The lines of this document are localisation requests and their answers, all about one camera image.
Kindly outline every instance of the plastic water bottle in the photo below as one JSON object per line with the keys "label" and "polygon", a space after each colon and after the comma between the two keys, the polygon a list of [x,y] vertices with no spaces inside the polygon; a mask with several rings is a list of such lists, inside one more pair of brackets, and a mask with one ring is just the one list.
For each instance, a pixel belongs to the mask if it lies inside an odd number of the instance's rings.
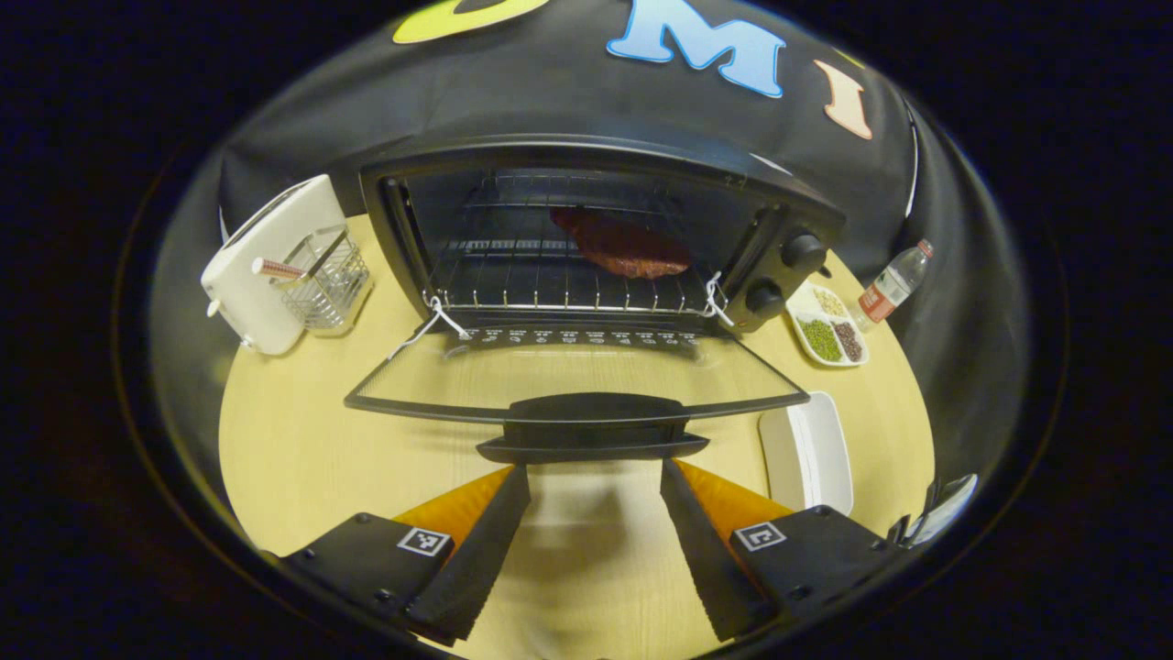
{"label": "plastic water bottle", "polygon": [[915,247],[909,247],[891,259],[880,277],[863,290],[860,299],[850,305],[852,317],[855,318],[861,332],[867,333],[887,318],[900,302],[908,299],[908,295],[924,280],[930,258],[933,258],[933,245],[921,239]]}

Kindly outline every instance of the white tray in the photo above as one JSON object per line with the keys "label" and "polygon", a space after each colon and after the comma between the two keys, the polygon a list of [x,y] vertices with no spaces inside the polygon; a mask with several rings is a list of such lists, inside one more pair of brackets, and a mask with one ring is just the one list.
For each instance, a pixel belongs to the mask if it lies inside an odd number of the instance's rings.
{"label": "white tray", "polygon": [[[870,358],[870,354],[868,353],[868,345],[863,340],[863,333],[860,333],[860,328],[857,325],[855,325],[855,320],[850,317],[849,313],[846,315],[839,315],[839,314],[830,314],[823,311],[822,305],[819,304],[819,298],[816,298],[814,294],[815,290],[829,293],[836,300],[839,300],[839,304],[843,305],[845,311],[847,309],[847,304],[843,302],[842,298],[836,295],[835,292],[832,291],[830,288],[827,288],[826,286],[820,286],[818,284],[812,284],[809,281],[804,281],[802,285],[799,286],[796,291],[794,291],[794,294],[792,294],[789,298],[786,299],[786,313],[791,317],[791,325],[794,326],[794,334],[799,336],[799,343],[802,345],[802,351],[805,351],[807,355],[811,356],[811,360],[818,362],[819,365],[825,365],[827,367],[859,367],[861,365],[866,365],[868,362],[868,359]],[[852,332],[855,333],[855,341],[859,342],[860,345],[861,349],[860,360],[852,362],[847,358],[847,352],[843,349],[843,345],[842,342],[840,342],[839,334],[835,333],[834,326],[832,326],[830,334],[832,336],[835,338],[835,346],[839,347],[839,353],[842,355],[842,359],[839,362],[832,362],[825,360],[822,356],[814,353],[813,348],[811,348],[811,342],[807,341],[806,333],[802,332],[802,326],[799,324],[800,320],[804,322],[809,322],[811,320],[823,320],[828,324],[832,322],[850,324]]]}
{"label": "white tray", "polygon": [[852,513],[852,463],[830,395],[811,393],[808,403],[771,410],[758,431],[771,499],[793,511],[826,504]]}

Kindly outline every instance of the raw meat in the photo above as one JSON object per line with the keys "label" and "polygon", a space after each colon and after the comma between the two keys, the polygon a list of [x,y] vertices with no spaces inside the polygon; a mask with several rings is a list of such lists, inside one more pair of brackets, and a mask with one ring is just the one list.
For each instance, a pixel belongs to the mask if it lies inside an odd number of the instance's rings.
{"label": "raw meat", "polygon": [[692,265],[684,243],[638,224],[582,207],[551,207],[550,219],[574,237],[588,260],[623,277],[656,279]]}

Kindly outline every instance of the letter m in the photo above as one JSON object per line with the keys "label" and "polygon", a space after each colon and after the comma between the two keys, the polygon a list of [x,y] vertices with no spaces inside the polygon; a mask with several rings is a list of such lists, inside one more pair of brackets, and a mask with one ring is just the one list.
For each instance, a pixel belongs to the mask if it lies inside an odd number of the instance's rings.
{"label": "letter m", "polygon": [[664,33],[671,32],[680,53],[694,69],[713,63],[723,53],[733,56],[718,70],[721,77],[754,91],[777,98],[778,49],[786,42],[746,21],[730,21],[710,27],[685,0],[632,0],[628,33],[608,42],[612,55],[645,60],[672,61],[672,50],[664,46]]}

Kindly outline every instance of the oven control knob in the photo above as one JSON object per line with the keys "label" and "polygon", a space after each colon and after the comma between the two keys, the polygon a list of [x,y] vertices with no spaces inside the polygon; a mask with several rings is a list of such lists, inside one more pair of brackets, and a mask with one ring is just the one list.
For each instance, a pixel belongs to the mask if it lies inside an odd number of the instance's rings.
{"label": "oven control knob", "polygon": [[745,306],[761,318],[773,318],[786,307],[786,297],[773,279],[759,279],[745,292]]}
{"label": "oven control knob", "polygon": [[799,272],[811,273],[827,260],[827,247],[814,233],[799,233],[782,243],[782,263]]}

